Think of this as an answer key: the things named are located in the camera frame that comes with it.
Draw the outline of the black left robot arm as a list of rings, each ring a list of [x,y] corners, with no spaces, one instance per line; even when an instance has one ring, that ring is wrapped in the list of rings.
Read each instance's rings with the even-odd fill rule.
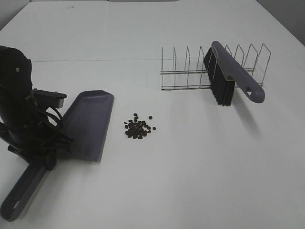
[[[51,171],[57,150],[69,150],[62,133],[65,94],[34,89],[31,60],[15,48],[0,48],[0,137],[28,163],[40,160]]]

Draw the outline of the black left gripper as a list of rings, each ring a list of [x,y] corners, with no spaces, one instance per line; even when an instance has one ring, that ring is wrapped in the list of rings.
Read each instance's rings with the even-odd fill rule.
[[[56,150],[70,152],[73,139],[62,133],[61,105],[2,104],[0,106],[0,138],[8,150],[30,162],[44,157],[45,168],[53,170],[57,164]]]

